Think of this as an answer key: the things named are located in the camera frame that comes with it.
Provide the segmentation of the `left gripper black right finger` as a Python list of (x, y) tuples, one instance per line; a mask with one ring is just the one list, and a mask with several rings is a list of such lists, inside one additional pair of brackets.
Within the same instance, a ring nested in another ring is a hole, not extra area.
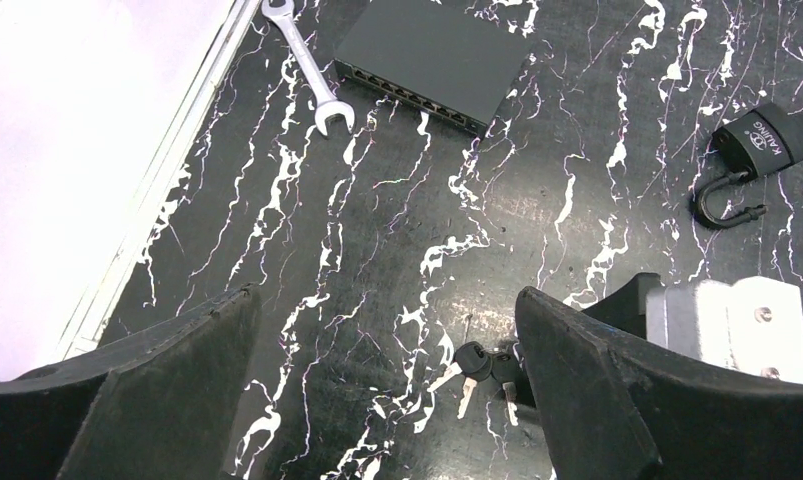
[(560, 479), (803, 479), (803, 386), (646, 339), (648, 288), (584, 310), (526, 287), (515, 323)]

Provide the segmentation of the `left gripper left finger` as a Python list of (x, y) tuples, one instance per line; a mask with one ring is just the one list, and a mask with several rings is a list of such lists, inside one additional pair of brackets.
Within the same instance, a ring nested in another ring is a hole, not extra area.
[(248, 283), (0, 381), (0, 479), (216, 479), (261, 321)]

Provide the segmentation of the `bunch of black keys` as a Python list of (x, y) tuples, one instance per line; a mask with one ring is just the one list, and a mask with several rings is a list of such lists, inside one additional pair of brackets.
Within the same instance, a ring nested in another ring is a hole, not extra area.
[(429, 393), (436, 392), (456, 376), (464, 378), (462, 396), (457, 418), (466, 415), (471, 395), (477, 385), (484, 380), (494, 379), (504, 393), (509, 423), (519, 426), (518, 396), (522, 387), (529, 383), (523, 362), (511, 351), (489, 351), (479, 342), (470, 341), (461, 345), (454, 353), (453, 361), (443, 374), (428, 386)]

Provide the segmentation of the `black padlock with keys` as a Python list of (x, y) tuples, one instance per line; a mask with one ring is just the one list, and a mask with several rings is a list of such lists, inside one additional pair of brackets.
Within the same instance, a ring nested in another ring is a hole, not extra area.
[(715, 130), (710, 147), (728, 172), (694, 193), (695, 219), (711, 230), (728, 230), (753, 222), (767, 213), (765, 205), (746, 207), (722, 217), (709, 211), (708, 199), (725, 187), (745, 184), (802, 162), (803, 110), (789, 113), (774, 102), (761, 104)]

